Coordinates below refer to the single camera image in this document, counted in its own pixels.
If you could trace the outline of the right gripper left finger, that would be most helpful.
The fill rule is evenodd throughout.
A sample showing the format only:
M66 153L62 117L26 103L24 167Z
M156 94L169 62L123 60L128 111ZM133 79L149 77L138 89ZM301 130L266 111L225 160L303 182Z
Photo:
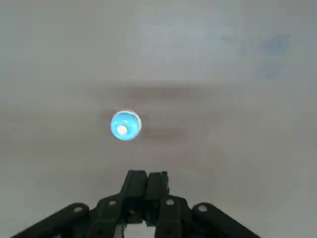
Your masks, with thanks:
M16 238L122 238L131 219L143 221L140 204L145 196L147 174L129 170L119 193L98 201L91 209L72 203L15 234Z

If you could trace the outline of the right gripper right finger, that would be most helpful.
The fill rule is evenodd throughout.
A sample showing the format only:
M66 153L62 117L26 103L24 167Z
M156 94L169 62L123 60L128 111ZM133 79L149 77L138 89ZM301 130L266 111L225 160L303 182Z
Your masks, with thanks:
M145 221L155 226L156 238L258 237L208 202L190 208L185 198L170 195L167 172L149 174L145 203Z

